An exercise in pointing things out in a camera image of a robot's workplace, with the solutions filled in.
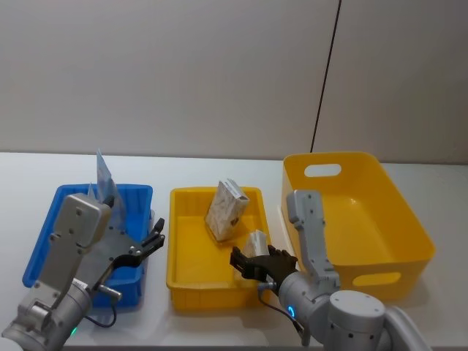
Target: plastic bag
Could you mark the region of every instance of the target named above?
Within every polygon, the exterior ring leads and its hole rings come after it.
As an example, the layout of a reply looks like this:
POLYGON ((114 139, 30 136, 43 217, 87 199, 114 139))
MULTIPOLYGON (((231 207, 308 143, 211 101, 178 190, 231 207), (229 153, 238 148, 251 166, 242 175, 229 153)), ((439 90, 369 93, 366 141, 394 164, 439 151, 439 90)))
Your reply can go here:
POLYGON ((112 214, 110 217, 110 225, 119 229, 125 230, 125 205, 122 197, 118 193, 117 186, 112 179, 109 168, 102 158, 101 151, 98 150, 97 154, 97 199, 102 202, 106 197, 114 196, 114 206, 112 207, 112 214))

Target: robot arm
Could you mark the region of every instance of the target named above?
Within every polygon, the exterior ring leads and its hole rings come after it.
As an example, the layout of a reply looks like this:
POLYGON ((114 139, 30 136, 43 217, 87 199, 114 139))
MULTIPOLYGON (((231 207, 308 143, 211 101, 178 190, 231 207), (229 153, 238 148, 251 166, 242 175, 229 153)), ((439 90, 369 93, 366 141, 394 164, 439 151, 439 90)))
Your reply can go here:
POLYGON ((411 319, 396 307, 385 308, 361 292, 339 290, 339 275, 325 250, 320 194, 295 191, 287 197, 289 219, 298 230, 303 266, 297 258, 269 246, 269 255, 248 258, 233 248, 230 264, 245 279, 273 290, 294 323, 304 346, 312 336, 325 351, 429 351, 411 319))
POLYGON ((104 285, 112 272, 138 267, 163 246, 164 219, 159 219, 147 239, 136 243, 125 232, 108 226, 112 205, 112 198, 104 203, 83 194, 65 198, 41 274, 18 306, 17 317, 2 333, 9 339, 0 339, 2 350, 60 350, 88 314, 98 291, 114 302, 120 300, 120 292, 104 285))

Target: bin handle hole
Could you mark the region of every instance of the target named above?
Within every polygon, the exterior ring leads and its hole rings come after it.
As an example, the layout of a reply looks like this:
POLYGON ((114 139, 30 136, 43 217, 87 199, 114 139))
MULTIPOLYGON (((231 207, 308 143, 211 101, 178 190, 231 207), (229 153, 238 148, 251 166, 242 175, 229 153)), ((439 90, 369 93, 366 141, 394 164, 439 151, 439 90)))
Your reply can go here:
POLYGON ((341 166, 333 163, 329 165, 309 165, 304 170, 304 175, 310 178, 334 177, 340 174, 341 166))
POLYGON ((357 276, 352 280, 355 287, 368 287, 369 285, 389 285, 395 284, 400 280, 401 273, 375 273, 357 276))

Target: beige box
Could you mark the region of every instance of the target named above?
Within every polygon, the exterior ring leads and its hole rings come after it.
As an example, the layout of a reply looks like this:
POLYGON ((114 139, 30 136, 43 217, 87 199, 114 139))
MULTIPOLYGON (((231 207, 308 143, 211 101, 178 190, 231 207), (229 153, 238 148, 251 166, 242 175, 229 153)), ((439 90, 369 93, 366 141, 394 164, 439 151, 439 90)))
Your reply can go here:
POLYGON ((220 181, 205 221, 217 241, 224 241, 233 234, 249 198, 232 179, 220 181))

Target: tabletop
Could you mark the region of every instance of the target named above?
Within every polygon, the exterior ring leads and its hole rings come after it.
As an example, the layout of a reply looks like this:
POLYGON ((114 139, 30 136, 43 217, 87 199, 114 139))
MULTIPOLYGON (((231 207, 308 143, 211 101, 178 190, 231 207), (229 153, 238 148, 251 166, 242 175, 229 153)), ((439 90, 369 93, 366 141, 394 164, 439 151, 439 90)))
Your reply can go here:
MULTIPOLYGON (((105 156, 116 183, 148 184, 151 207, 167 220, 171 189, 216 186, 233 178, 263 194, 272 243, 290 249, 279 211, 282 161, 105 156)), ((55 190, 62 184, 96 181, 96 157, 0 153, 0 326, 15 317, 27 289, 21 278, 55 190)), ((437 253, 415 289, 396 303, 436 350, 468 350, 468 166, 383 165, 431 236, 437 253)), ((167 245, 149 257, 143 303, 118 313, 102 329, 84 320, 66 344, 73 350, 133 346, 299 346, 291 323, 269 309, 179 314, 170 304, 165 274, 167 245)), ((312 349, 320 350, 312 342, 312 349)))

